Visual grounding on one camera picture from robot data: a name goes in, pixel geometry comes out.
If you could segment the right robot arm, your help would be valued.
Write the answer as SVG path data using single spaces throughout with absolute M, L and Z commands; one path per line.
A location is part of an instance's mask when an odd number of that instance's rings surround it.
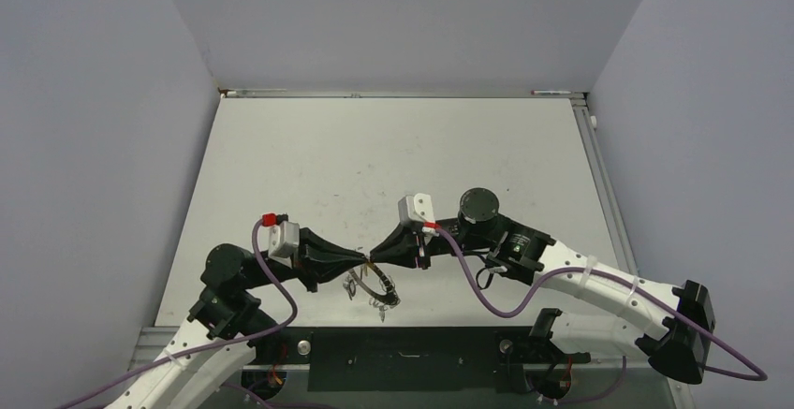
M 530 287 L 510 311 L 496 309 L 476 289 L 493 314 L 517 316 L 540 288 L 604 311 L 602 316 L 561 314 L 554 325 L 532 330 L 529 347 L 537 358 L 552 360 L 563 351 L 640 355 L 668 378 L 702 383 L 715 342 L 715 317 L 705 285 L 691 280 L 660 283 L 606 265 L 503 215 L 497 195 L 482 187 L 463 193 L 454 218 L 435 218 L 427 194 L 403 197 L 398 212 L 399 225 L 370 253 L 374 263 L 426 269 L 434 256 L 464 261 L 467 252 L 484 250 L 487 270 Z

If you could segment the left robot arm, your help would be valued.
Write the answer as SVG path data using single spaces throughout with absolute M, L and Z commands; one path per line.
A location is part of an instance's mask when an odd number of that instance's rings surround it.
M 251 243 L 212 249 L 198 301 L 155 360 L 129 372 L 110 407 L 199 407 L 243 365 L 275 357 L 278 334 L 299 314 L 287 281 L 315 292 L 367 261 L 281 217 L 256 221 Z

